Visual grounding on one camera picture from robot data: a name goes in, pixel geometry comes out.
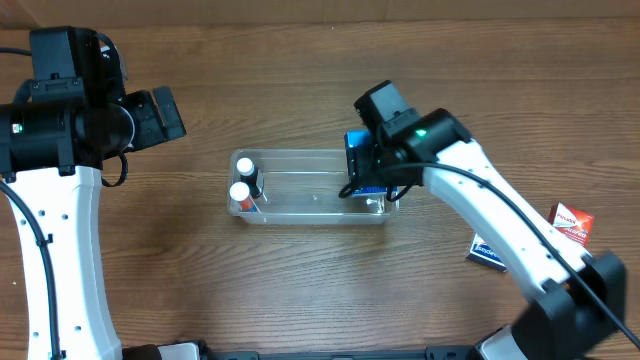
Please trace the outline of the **blue medicine box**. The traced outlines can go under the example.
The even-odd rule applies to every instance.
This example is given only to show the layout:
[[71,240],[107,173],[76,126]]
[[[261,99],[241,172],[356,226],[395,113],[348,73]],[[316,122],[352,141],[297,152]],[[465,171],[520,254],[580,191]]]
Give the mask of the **blue medicine box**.
[[[350,183],[359,178],[373,173],[378,169],[379,147],[368,130],[349,130],[344,135],[347,175]],[[365,183],[357,190],[347,189],[348,197],[385,195],[391,190],[393,198],[398,192],[398,187],[386,187],[378,183]]]

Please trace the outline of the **clear plastic container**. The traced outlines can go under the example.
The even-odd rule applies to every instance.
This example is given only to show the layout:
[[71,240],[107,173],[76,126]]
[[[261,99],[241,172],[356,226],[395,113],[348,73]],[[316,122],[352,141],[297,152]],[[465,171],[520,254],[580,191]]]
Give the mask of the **clear plastic container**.
[[236,163],[248,158],[261,170],[264,194],[255,212],[227,199],[231,215],[255,225],[377,225],[399,209],[385,193],[341,199],[347,184],[346,154],[341,149],[240,149],[231,156],[230,185],[240,180]]

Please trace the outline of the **black tube white cap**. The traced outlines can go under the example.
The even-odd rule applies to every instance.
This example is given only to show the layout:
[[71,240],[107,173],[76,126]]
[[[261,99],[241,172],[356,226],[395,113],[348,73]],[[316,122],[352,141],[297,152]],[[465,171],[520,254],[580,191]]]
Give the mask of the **black tube white cap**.
[[236,170],[241,181],[248,185],[251,196],[259,198],[264,191],[264,176],[260,168],[251,159],[243,157],[236,162]]

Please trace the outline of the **orange tube white cap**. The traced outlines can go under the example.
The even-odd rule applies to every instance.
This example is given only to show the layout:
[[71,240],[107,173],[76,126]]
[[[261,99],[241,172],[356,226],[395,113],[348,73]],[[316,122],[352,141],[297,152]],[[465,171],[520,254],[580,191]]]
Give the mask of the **orange tube white cap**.
[[244,182],[235,182],[229,188],[231,209],[236,212],[259,213],[249,186]]

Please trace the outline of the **white Hansaplast plaster box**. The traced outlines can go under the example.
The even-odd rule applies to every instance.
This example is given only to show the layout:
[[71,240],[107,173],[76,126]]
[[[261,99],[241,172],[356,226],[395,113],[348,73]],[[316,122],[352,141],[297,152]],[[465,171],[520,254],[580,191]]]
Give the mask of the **white Hansaplast plaster box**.
[[505,264],[478,234],[471,238],[465,258],[499,272],[507,271]]

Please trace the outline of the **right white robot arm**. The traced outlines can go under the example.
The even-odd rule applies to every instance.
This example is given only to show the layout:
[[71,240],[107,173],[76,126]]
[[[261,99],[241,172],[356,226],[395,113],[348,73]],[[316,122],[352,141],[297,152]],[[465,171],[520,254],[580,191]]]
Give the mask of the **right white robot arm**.
[[626,268],[567,239],[500,175],[452,114],[356,109],[374,145],[339,195],[380,184],[424,187],[497,253],[528,303],[517,320],[467,349],[468,359],[580,359],[625,325]]

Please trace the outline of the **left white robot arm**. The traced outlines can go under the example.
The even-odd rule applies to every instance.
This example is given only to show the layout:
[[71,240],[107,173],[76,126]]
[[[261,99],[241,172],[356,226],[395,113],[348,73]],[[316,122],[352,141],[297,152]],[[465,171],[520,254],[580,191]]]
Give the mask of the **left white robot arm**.
[[1,189],[20,237],[30,359],[197,359],[193,342],[125,348],[99,240],[102,163],[185,136],[171,90],[1,109]]

